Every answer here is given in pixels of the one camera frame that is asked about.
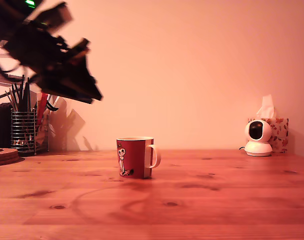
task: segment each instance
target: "mug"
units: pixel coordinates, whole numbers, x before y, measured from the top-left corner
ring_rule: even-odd
[[[122,137],[116,140],[119,174],[127,179],[151,177],[152,169],[160,165],[161,154],[153,137]],[[153,152],[156,160],[153,164]]]

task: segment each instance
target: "cup rim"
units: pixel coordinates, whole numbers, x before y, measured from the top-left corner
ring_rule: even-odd
[[[128,137],[119,137],[117,141],[146,141],[153,140],[154,138],[151,136],[128,136]]]

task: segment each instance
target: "table surface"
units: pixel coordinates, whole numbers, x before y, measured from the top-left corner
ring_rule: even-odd
[[[116,151],[0,166],[0,240],[304,239],[304,157],[163,150],[151,179]]]

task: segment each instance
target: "tissue box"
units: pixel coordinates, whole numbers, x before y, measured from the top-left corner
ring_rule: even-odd
[[[286,153],[288,150],[289,119],[288,118],[248,118],[248,122],[253,120],[266,121],[272,129],[271,138],[268,143],[274,153]]]

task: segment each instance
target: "white mug handle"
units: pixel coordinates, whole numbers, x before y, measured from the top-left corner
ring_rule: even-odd
[[[146,168],[148,168],[148,169],[154,169],[154,168],[156,168],[157,166],[159,166],[160,163],[161,163],[161,153],[159,152],[157,146],[154,145],[154,144],[151,144],[151,145],[149,145],[149,146],[147,146],[147,147],[148,147],[148,148],[152,148],[152,149],[155,151],[156,161],[155,161],[155,163],[154,163],[152,166],[148,166],[148,167],[146,167]]]

